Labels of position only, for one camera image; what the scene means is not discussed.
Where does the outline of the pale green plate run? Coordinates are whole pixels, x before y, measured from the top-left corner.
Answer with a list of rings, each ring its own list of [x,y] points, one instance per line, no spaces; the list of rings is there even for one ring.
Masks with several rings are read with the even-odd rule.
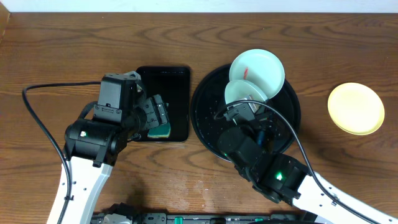
[[[225,103],[232,103],[243,99],[245,96],[251,95],[253,100],[267,101],[266,94],[255,84],[247,80],[232,80],[224,91]]]

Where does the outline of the light blue plate with stain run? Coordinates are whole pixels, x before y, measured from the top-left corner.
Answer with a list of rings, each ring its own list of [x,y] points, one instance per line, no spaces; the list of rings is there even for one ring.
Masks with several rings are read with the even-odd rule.
[[[285,70],[282,62],[272,52],[251,49],[234,59],[229,69],[229,80],[247,80],[258,86],[270,99],[282,89]]]

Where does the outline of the black round tray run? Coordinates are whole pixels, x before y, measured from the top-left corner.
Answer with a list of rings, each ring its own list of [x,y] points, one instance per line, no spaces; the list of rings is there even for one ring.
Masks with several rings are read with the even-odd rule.
[[[229,82],[231,65],[220,66],[210,72],[194,91],[190,116],[193,129],[201,143],[217,157],[228,158],[218,149],[217,141],[223,131],[232,127],[225,119],[215,120],[214,115],[224,105],[224,89]],[[284,82],[281,91],[268,102],[292,125],[295,131],[300,128],[301,108],[296,92],[288,81]]]

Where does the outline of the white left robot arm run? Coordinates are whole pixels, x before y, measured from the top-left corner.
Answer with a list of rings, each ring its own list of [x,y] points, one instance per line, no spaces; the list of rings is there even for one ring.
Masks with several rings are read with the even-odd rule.
[[[48,223],[89,223],[119,153],[131,141],[169,123],[160,95],[101,96],[65,131],[65,163]]]

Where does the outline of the green yellow sponge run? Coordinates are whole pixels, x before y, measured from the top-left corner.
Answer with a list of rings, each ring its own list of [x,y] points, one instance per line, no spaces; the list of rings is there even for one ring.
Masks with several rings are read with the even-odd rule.
[[[150,129],[147,133],[148,138],[158,139],[158,138],[168,138],[171,133],[170,123],[162,124],[156,128]]]

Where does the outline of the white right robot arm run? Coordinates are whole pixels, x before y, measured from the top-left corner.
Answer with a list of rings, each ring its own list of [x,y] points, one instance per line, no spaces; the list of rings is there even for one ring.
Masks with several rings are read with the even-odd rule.
[[[328,223],[397,223],[396,218],[336,188],[308,164],[265,151],[255,138],[262,127],[253,112],[229,111],[223,117],[236,125],[222,133],[219,150],[265,198],[285,202]]]

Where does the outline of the black rectangular tray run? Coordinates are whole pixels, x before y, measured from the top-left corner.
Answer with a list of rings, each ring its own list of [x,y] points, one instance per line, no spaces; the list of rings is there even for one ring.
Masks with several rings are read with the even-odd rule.
[[[152,139],[141,133],[140,142],[184,142],[188,138],[190,106],[190,68],[185,66],[141,66],[136,72],[146,86],[147,95],[160,95],[167,105],[171,133],[168,138]]]

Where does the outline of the yellow plate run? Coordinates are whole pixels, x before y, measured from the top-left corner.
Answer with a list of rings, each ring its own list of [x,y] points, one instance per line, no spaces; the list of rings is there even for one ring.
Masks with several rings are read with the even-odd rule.
[[[370,87],[360,83],[343,83],[335,87],[327,101],[331,120],[343,131],[364,136],[383,124],[385,108]]]

